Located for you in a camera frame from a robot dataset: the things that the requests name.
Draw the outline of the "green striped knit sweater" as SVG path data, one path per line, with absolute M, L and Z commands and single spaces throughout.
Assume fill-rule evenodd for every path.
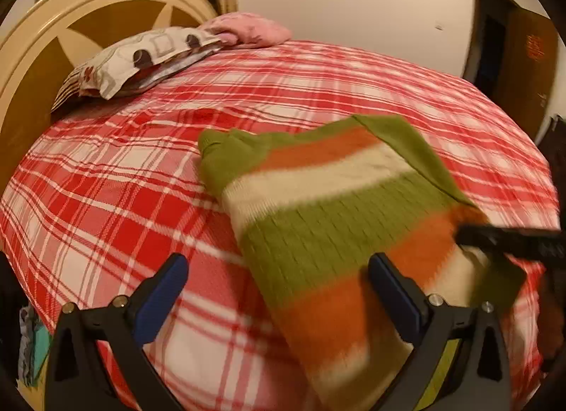
M 454 235 L 486 215 L 407 120 L 355 115 L 297 134 L 208 129 L 198 150 L 202 182 L 329 408 L 367 410 L 411 351 L 370 286 L 372 255 L 449 304 L 478 300 L 487 258 L 458 249 Z

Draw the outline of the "black folded stroller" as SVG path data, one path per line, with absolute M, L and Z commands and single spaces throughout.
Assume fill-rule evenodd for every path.
M 556 184 L 565 181 L 566 124 L 565 118 L 554 115 L 540 141 L 538 149 L 547 160 L 551 178 Z

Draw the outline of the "red plaid bed sheet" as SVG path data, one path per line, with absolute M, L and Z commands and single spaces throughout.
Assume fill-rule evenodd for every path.
M 151 361 L 188 410 L 333 410 L 291 353 L 201 177 L 212 129 L 297 134 L 355 115 L 407 120 L 487 222 L 558 227 L 548 164 L 469 82 L 306 41 L 224 50 L 136 97 L 84 97 L 1 184 L 8 261 L 48 327 L 66 303 L 131 293 L 171 253 L 189 281 Z

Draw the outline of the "brown wooden door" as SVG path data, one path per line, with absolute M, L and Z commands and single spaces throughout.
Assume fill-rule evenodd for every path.
M 529 34 L 543 39 L 545 56 L 528 58 Z M 550 19 L 516 8 L 508 16 L 506 42 L 500 74 L 492 100 L 531 139 L 535 138 L 546 114 L 558 60 L 558 32 Z

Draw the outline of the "red door decoration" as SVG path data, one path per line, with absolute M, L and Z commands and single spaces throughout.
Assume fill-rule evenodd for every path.
M 526 38 L 526 51 L 528 58 L 541 61 L 545 56 L 543 39 L 538 35 L 529 34 Z

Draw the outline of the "grey patterned pillow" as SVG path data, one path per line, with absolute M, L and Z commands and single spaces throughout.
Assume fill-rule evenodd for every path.
M 198 28 L 158 28 L 128 37 L 75 67 L 58 90 L 52 110 L 80 97 L 138 95 L 218 52 L 221 38 Z

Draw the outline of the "cream and brown headboard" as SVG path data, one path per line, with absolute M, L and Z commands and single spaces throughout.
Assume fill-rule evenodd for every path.
M 1 43 L 1 184 L 52 123 L 65 78 L 122 39 L 169 25 L 196 27 L 208 0 L 40 0 Z

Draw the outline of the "pink floral pillow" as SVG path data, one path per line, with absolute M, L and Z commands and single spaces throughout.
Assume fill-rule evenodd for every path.
M 278 22 L 247 12 L 215 17 L 199 29 L 220 38 L 225 48 L 268 48 L 291 40 L 291 31 Z

